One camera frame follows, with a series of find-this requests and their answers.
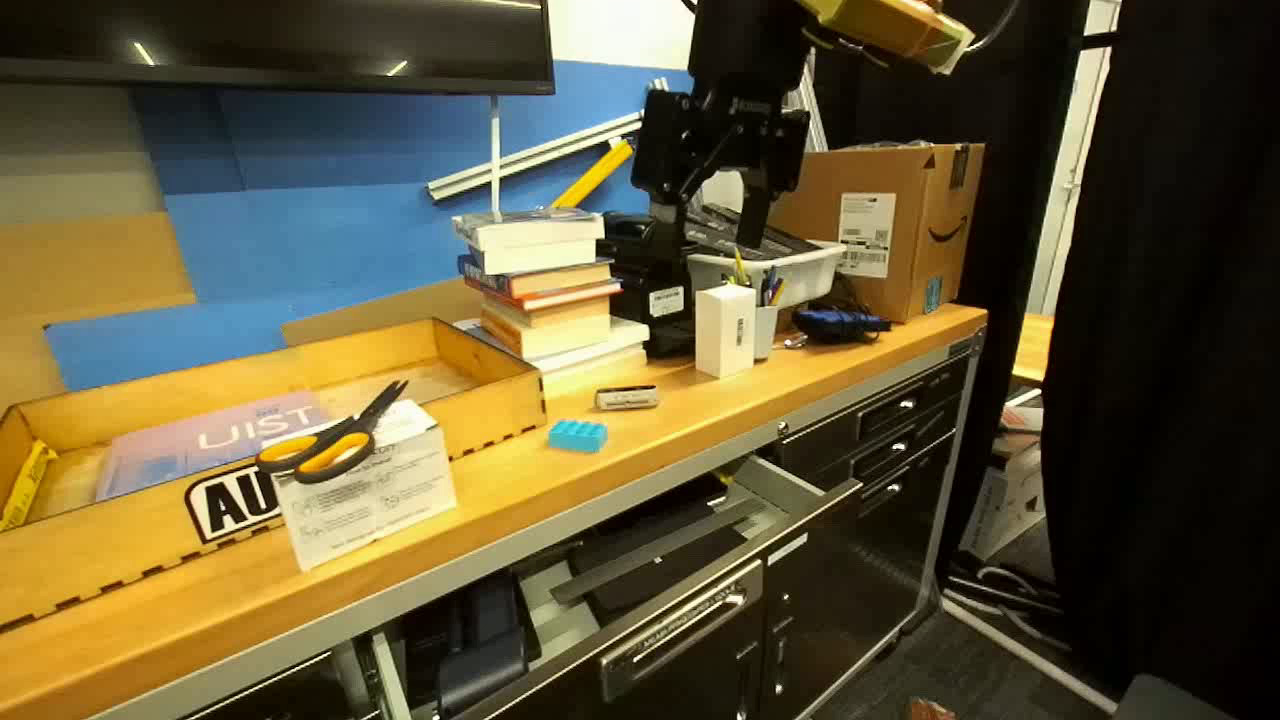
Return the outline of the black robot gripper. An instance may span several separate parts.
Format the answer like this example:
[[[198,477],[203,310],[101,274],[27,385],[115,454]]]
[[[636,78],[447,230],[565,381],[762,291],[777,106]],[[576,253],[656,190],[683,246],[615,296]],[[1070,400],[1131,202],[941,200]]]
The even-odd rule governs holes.
[[[778,112],[739,97],[658,90],[644,97],[631,185],[650,197],[650,240],[665,257],[687,244],[687,200],[715,170],[742,176],[739,246],[761,246],[769,206],[800,179],[805,112]]]

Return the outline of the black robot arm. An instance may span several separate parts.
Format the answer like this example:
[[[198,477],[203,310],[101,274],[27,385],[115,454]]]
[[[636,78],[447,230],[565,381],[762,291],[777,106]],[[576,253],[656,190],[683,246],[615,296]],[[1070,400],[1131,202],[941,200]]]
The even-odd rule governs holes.
[[[678,259],[691,197],[730,167],[742,179],[736,240],[757,246],[769,206],[790,190],[807,117],[782,97],[807,54],[797,0],[683,0],[694,16],[687,90],[650,86],[636,137],[631,185],[648,190],[648,240]]]

